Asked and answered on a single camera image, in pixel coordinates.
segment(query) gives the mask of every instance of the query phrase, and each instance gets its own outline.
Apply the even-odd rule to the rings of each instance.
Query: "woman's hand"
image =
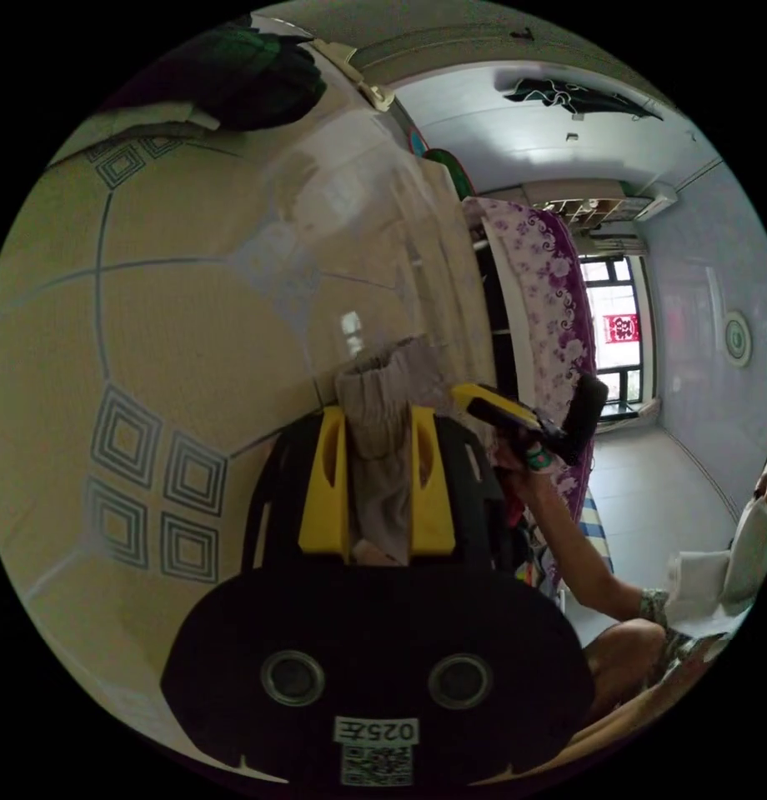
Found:
[[[548,475],[532,472],[522,459],[514,454],[505,438],[498,436],[494,459],[499,467],[509,472],[509,483],[514,493],[529,508],[548,491],[554,491]]]

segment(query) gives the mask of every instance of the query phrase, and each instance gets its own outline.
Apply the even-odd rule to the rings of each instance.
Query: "woman's arm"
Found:
[[[549,477],[532,475],[524,482],[514,474],[514,481],[518,483],[515,490],[534,515],[559,565],[559,574],[575,599],[620,622],[639,617],[642,590],[620,581],[609,571],[592,542],[573,522]]]

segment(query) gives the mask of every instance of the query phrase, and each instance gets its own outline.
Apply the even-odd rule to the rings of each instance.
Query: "red paper cutting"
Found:
[[[636,314],[605,314],[606,344],[639,341],[639,320]]]

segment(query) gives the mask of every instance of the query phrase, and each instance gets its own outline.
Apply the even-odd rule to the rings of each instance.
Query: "purple floral bedsheet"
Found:
[[[515,202],[471,197],[464,201],[464,213],[470,227],[486,218],[504,245],[528,313],[536,405],[561,423],[578,376],[595,371],[592,313],[572,238],[555,214]],[[590,442],[578,467],[555,473],[576,522],[584,508],[593,449]]]

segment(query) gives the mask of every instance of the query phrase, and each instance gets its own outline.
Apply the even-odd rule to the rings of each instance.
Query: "face mask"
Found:
[[[723,586],[723,604],[751,603],[766,576],[767,503],[760,497],[745,506],[736,527]]]

